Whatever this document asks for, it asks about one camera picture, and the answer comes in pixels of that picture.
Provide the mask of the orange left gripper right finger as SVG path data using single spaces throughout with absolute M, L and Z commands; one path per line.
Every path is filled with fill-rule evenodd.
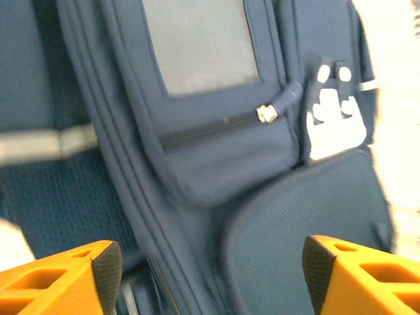
M 329 236 L 306 237 L 304 280 L 315 314 L 418 314 L 419 262 Z

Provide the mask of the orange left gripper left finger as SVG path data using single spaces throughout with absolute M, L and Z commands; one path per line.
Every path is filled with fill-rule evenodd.
M 1 272 L 2 314 L 115 314 L 123 258 L 101 240 Z

